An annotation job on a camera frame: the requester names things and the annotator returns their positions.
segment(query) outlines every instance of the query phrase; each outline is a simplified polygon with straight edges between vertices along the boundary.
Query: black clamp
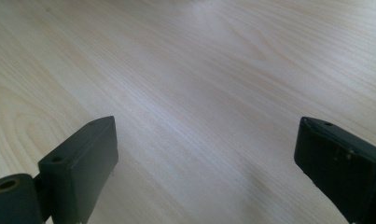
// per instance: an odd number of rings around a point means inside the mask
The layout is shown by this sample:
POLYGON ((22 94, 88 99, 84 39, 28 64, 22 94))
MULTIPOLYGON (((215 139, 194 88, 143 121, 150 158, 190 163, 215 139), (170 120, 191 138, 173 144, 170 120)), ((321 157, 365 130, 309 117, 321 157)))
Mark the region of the black clamp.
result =
POLYGON ((87 223, 118 162, 115 120, 94 120, 39 161, 39 175, 0 179, 0 224, 87 223))
POLYGON ((295 162, 350 223, 376 224, 376 147, 338 126, 301 118, 295 162))

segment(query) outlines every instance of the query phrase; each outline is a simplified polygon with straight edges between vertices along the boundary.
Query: light wood surface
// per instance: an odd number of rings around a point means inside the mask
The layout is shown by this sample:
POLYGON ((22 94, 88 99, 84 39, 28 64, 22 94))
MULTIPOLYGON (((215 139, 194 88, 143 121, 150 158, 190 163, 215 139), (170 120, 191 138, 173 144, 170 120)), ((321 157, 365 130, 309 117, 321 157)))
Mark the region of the light wood surface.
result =
POLYGON ((0 177, 109 115, 90 223, 347 223, 293 153, 301 116, 376 146, 376 0, 0 1, 0 177))

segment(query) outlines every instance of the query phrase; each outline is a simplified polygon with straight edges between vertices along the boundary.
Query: screw hole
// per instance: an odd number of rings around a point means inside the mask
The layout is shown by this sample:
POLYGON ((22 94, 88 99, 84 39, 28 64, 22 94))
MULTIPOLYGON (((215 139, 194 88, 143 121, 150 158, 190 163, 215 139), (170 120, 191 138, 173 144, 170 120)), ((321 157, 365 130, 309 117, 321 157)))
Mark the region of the screw hole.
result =
POLYGON ((59 161, 62 161, 63 160, 63 158, 61 158, 61 157, 54 157, 51 161, 52 162, 59 162, 59 161))
POLYGON ((10 191, 20 184, 19 179, 8 179, 0 183, 0 193, 10 191))

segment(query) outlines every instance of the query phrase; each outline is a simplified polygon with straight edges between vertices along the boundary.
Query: wood grain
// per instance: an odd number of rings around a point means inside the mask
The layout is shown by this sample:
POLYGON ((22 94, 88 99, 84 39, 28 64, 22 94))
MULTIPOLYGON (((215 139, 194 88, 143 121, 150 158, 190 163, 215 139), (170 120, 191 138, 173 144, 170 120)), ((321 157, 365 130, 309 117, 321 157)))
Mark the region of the wood grain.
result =
POLYGON ((90 223, 347 223, 293 152, 301 116, 376 146, 376 0, 0 1, 0 177, 108 115, 90 223))

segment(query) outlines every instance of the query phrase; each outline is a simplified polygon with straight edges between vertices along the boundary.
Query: black plastic part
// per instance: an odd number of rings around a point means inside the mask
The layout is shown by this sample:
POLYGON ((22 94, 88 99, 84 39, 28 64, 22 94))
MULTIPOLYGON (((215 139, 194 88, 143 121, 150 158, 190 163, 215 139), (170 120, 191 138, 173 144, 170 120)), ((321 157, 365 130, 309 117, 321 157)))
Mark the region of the black plastic part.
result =
POLYGON ((115 120, 94 120, 39 163, 40 174, 0 179, 0 224, 87 223, 118 162, 115 120))
POLYGON ((34 181, 30 175, 0 179, 0 224, 42 223, 34 181))
POLYGON ((329 122, 301 118, 295 162, 350 223, 376 224, 376 147, 329 122))
POLYGON ((113 117, 97 119, 39 162, 43 182, 54 192, 53 222, 86 223, 103 185, 118 162, 113 117))

